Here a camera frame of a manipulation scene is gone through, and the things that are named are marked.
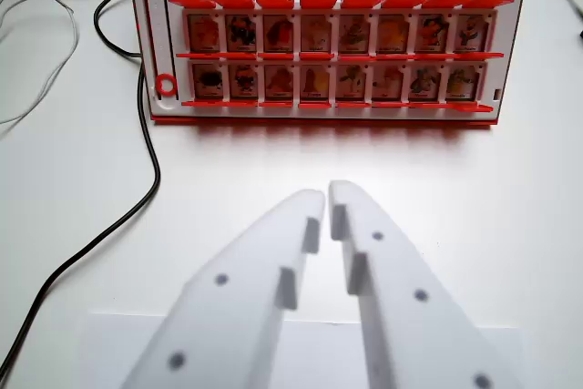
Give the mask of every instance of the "character card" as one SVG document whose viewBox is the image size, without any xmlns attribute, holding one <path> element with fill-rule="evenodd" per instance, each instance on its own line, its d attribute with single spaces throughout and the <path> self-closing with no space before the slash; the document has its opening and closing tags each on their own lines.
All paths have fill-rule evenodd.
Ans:
<svg viewBox="0 0 583 389">
<path fill-rule="evenodd" d="M 265 15 L 263 33 L 265 52 L 293 52 L 293 23 L 286 15 Z"/>
<path fill-rule="evenodd" d="M 324 66 L 302 66 L 301 99 L 327 99 L 330 75 Z"/>
<path fill-rule="evenodd" d="M 255 52 L 255 22 L 248 15 L 225 15 L 227 50 L 229 52 Z"/>
<path fill-rule="evenodd" d="M 196 98 L 222 99 L 222 74 L 214 64 L 193 64 L 194 94 Z"/>
<path fill-rule="evenodd" d="M 189 15 L 190 52 L 219 52 L 219 24 L 210 15 Z"/>
<path fill-rule="evenodd" d="M 293 73 L 287 66 L 265 66 L 265 98 L 293 98 Z"/>
<path fill-rule="evenodd" d="M 455 52 L 482 52 L 488 23 L 481 15 L 460 15 L 455 32 Z"/>
<path fill-rule="evenodd" d="M 420 15 L 415 52 L 444 52 L 448 27 L 441 14 Z"/>
<path fill-rule="evenodd" d="M 407 48 L 409 22 L 404 15 L 379 15 L 377 27 L 378 54 L 402 54 Z"/>
<path fill-rule="evenodd" d="M 344 66 L 337 67 L 336 76 L 338 84 L 336 85 L 337 99 L 364 99 L 364 83 L 366 74 L 361 66 Z"/>
<path fill-rule="evenodd" d="M 452 67 L 447 79 L 447 100 L 474 100 L 476 98 L 476 68 L 472 66 Z"/>
<path fill-rule="evenodd" d="M 325 15 L 302 15 L 302 52 L 330 52 L 332 24 Z"/>
<path fill-rule="evenodd" d="M 441 73 L 437 71 L 437 67 L 426 66 L 413 68 L 411 72 L 409 100 L 437 100 L 440 79 Z"/>
<path fill-rule="evenodd" d="M 368 52 L 368 37 L 371 26 L 364 15 L 340 16 L 340 39 L 338 53 L 365 54 Z"/>
<path fill-rule="evenodd" d="M 257 97 L 257 73 L 249 65 L 229 66 L 230 97 L 253 99 Z"/>
<path fill-rule="evenodd" d="M 373 99 L 400 100 L 403 73 L 396 66 L 376 66 L 373 72 Z"/>
</svg>

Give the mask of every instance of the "gripper jaw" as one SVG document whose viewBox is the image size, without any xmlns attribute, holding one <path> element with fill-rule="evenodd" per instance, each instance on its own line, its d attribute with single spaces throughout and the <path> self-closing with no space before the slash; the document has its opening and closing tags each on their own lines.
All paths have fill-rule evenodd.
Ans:
<svg viewBox="0 0 583 389">
<path fill-rule="evenodd" d="M 251 225 L 186 284 L 123 389 L 265 389 L 284 309 L 297 308 L 319 247 L 320 191 L 302 190 Z"/>
<path fill-rule="evenodd" d="M 371 389 L 516 389 L 515 376 L 391 217 L 360 187 L 334 181 L 332 238 L 358 296 Z"/>
</svg>

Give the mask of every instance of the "guess who game board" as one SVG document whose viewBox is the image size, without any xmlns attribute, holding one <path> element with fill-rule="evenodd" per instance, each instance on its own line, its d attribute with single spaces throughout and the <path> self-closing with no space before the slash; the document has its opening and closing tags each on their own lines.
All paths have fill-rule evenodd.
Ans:
<svg viewBox="0 0 583 389">
<path fill-rule="evenodd" d="M 167 122 L 495 124 L 521 5 L 521 0 L 134 1 L 151 115 Z"/>
</svg>

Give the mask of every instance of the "white table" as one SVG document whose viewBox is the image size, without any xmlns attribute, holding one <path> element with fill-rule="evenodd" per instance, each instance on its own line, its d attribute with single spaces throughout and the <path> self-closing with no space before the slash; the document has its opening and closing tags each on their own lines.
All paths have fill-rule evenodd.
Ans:
<svg viewBox="0 0 583 389">
<path fill-rule="evenodd" d="M 101 0 L 64 1 L 79 23 L 77 52 L 31 115 L 0 128 L 1 358 L 46 276 L 153 178 L 136 112 L 137 65 L 98 39 L 92 15 Z M 137 49 L 129 0 L 102 23 L 114 42 Z M 150 124 L 158 196 L 58 282 L 8 387 L 74 388 L 88 312 L 167 312 L 192 273 L 273 204 L 349 179 L 393 215 L 476 324 L 524 330 L 529 388 L 579 388 L 581 29 L 565 0 L 524 0 L 491 129 Z M 66 13 L 47 0 L 6 18 L 0 114 L 32 99 L 69 42 Z M 327 232 L 303 286 L 290 317 L 359 319 L 340 245 Z"/>
</svg>

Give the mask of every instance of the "cartoon animal card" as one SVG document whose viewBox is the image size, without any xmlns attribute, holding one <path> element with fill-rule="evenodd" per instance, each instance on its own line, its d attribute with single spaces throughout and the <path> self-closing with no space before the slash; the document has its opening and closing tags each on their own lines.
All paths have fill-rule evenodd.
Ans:
<svg viewBox="0 0 583 389">
<path fill-rule="evenodd" d="M 286 15 L 263 17 L 265 52 L 293 52 L 293 23 Z"/>
<path fill-rule="evenodd" d="M 460 15 L 455 32 L 455 52 L 482 52 L 488 23 L 482 15 Z"/>
<path fill-rule="evenodd" d="M 222 99 L 222 74 L 214 64 L 193 64 L 194 94 L 196 98 Z"/>
<path fill-rule="evenodd" d="M 447 100 L 474 100 L 479 78 L 473 66 L 452 66 L 447 79 Z"/>
<path fill-rule="evenodd" d="M 415 52 L 444 52 L 448 27 L 441 14 L 420 15 Z"/>
<path fill-rule="evenodd" d="M 336 85 L 336 98 L 364 99 L 364 83 L 366 74 L 361 66 L 338 66 L 336 70 L 338 84 Z"/>
<path fill-rule="evenodd" d="M 327 99 L 330 75 L 324 66 L 302 66 L 300 98 Z"/>
<path fill-rule="evenodd" d="M 437 100 L 441 73 L 437 67 L 415 67 L 411 72 L 409 100 Z"/>
<path fill-rule="evenodd" d="M 293 73 L 287 66 L 265 66 L 265 98 L 293 98 Z"/>
<path fill-rule="evenodd" d="M 365 54 L 371 26 L 364 15 L 341 15 L 338 52 L 340 54 Z"/>
<path fill-rule="evenodd" d="M 325 15 L 302 15 L 302 52 L 330 52 L 332 24 Z"/>
<path fill-rule="evenodd" d="M 257 73 L 251 66 L 229 66 L 229 79 L 231 98 L 257 97 Z"/>
<path fill-rule="evenodd" d="M 219 52 L 219 24 L 210 15 L 189 15 L 190 52 Z"/>
<path fill-rule="evenodd" d="M 402 54 L 407 48 L 409 22 L 404 15 L 379 15 L 376 52 Z"/>
<path fill-rule="evenodd" d="M 248 15 L 225 15 L 227 50 L 229 52 L 255 52 L 255 22 Z"/>
<path fill-rule="evenodd" d="M 400 100 L 403 73 L 397 66 L 376 66 L 373 71 L 373 99 Z"/>
</svg>

